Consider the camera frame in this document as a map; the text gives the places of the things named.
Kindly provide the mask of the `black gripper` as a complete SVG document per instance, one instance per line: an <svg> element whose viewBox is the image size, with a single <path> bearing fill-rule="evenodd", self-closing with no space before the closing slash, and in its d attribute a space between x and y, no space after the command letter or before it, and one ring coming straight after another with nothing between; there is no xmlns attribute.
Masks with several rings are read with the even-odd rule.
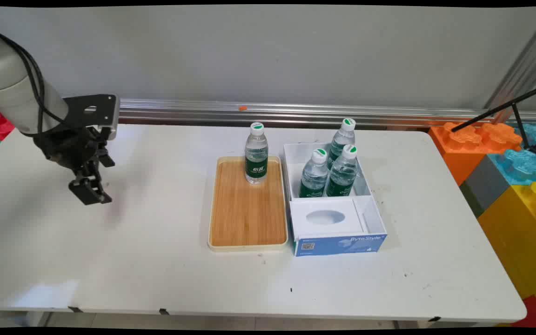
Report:
<svg viewBox="0 0 536 335"><path fill-rule="evenodd" d="M68 189L83 204L111 203L112 198L105 192L99 163L104 167L115 166L107 150L107 140L111 129L103 127L80 127L62 129L59 132L42 132L33 137L34 144L42 150L49 161L72 170L74 180Z"/></svg>

